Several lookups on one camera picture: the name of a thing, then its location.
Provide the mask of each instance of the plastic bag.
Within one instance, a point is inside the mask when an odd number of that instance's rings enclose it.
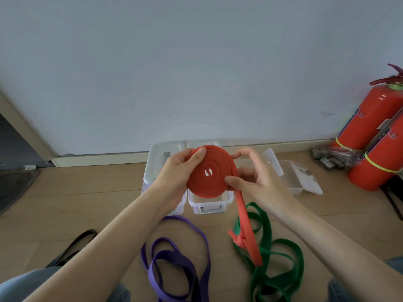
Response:
[[[325,169],[351,168],[361,161],[364,151],[349,151],[341,147],[314,146],[312,157]]]

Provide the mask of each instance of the baseboard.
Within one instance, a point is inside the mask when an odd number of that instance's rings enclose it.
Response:
[[[330,144],[331,139],[249,145],[257,152],[271,148],[274,152],[306,151],[313,146]],[[226,146],[230,154],[243,146]],[[148,152],[126,152],[106,155],[64,156],[52,159],[56,167],[126,164],[147,162]]]

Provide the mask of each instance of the jeans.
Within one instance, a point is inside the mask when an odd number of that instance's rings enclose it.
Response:
[[[403,256],[385,261],[390,267],[403,275]],[[347,289],[332,279],[328,285],[328,302],[358,302]]]
[[[60,267],[34,270],[0,284],[0,302],[21,302]],[[130,302],[130,292],[119,283],[106,302]]]

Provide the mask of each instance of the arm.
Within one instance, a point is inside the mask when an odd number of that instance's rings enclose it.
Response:
[[[169,157],[151,187],[25,302],[106,301],[155,226],[179,204],[206,153],[201,148],[184,162],[192,150]]]
[[[233,158],[241,155],[248,155],[255,168],[241,167],[241,178],[229,176],[226,183],[250,194],[261,208],[298,235],[358,300],[401,301],[401,274],[301,205],[253,149],[242,148]]]

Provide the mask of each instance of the hand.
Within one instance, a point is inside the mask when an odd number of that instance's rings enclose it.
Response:
[[[264,161],[254,149],[244,147],[231,155],[233,159],[247,155],[255,168],[240,167],[239,177],[227,176],[225,182],[231,187],[252,196],[254,201],[265,211],[280,218],[296,202],[285,187],[274,168]]]
[[[207,150],[205,147],[199,150],[185,162],[186,157],[194,150],[187,148],[170,156],[150,189],[158,189],[166,199],[167,214],[173,211],[181,202],[186,192],[186,183],[195,167],[203,160]]]

